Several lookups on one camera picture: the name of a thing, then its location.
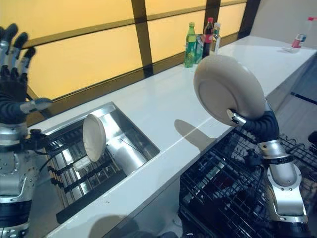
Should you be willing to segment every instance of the yellow window panel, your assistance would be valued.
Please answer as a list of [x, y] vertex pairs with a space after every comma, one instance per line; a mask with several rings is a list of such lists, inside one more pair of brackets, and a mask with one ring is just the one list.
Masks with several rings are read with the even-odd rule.
[[206, 6], [206, 0], [145, 0], [147, 15]]
[[221, 24], [221, 37], [231, 35], [240, 30], [245, 7], [246, 3], [220, 7], [218, 22]]
[[247, 2], [247, 0], [221, 0], [220, 6], [226, 6], [226, 5], [242, 3], [242, 2]]
[[152, 61], [156, 62], [185, 51], [189, 22], [195, 23], [195, 32], [203, 32], [205, 11], [171, 16], [148, 22]]
[[36, 47], [29, 86], [54, 99], [142, 67], [135, 25]]
[[131, 18], [130, 0], [0, 0], [1, 26], [15, 22], [30, 39]]

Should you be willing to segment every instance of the green bottle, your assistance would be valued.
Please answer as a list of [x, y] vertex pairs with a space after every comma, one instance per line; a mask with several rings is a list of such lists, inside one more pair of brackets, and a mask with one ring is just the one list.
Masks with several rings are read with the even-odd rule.
[[189, 30], [186, 36], [185, 67], [193, 67], [195, 61], [196, 34], [195, 23], [189, 23]]

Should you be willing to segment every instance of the red bottle cap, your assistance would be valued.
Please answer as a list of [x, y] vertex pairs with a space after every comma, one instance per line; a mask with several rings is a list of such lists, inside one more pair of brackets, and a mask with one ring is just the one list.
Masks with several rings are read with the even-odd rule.
[[317, 16], [310, 16], [310, 17], [308, 17], [308, 21], [314, 21], [314, 20], [316, 20], [317, 19]]

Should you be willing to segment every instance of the wire rack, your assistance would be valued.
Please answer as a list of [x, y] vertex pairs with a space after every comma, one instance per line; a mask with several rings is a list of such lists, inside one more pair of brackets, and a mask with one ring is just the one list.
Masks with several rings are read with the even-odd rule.
[[74, 164], [87, 156], [82, 133], [81, 124], [57, 136], [46, 147], [52, 155], [47, 164], [51, 182], [64, 206], [64, 210], [57, 214], [60, 223], [78, 212], [79, 207], [83, 208], [96, 199], [100, 191], [109, 189], [105, 183], [115, 184], [125, 176], [107, 150], [97, 162], [77, 171]]
[[[280, 139], [301, 170], [300, 191], [309, 214], [317, 199], [317, 154], [285, 135]], [[235, 128], [181, 176], [180, 211], [198, 219], [209, 236], [273, 237], [265, 209], [264, 169], [248, 168], [246, 156], [259, 156], [257, 143], [250, 133]]]

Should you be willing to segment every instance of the white countertop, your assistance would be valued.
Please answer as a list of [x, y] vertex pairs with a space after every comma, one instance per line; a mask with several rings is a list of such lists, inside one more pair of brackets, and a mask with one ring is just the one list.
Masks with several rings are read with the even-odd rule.
[[[222, 47], [219, 53], [236, 57], [248, 67], [268, 95], [316, 52], [301, 49], [297, 54], [289, 54], [282, 50], [287, 46], [287, 43], [248, 36]], [[160, 188], [180, 176], [213, 138], [219, 138], [229, 129], [211, 117], [196, 98], [195, 68], [178, 65], [31, 127], [47, 130], [112, 101], [160, 149], [155, 158], [57, 227], [49, 237], [74, 234], [88, 237], [99, 219], [118, 217], [109, 219], [99, 228], [100, 235], [104, 235]], [[175, 127], [182, 134], [188, 133], [187, 139]]]

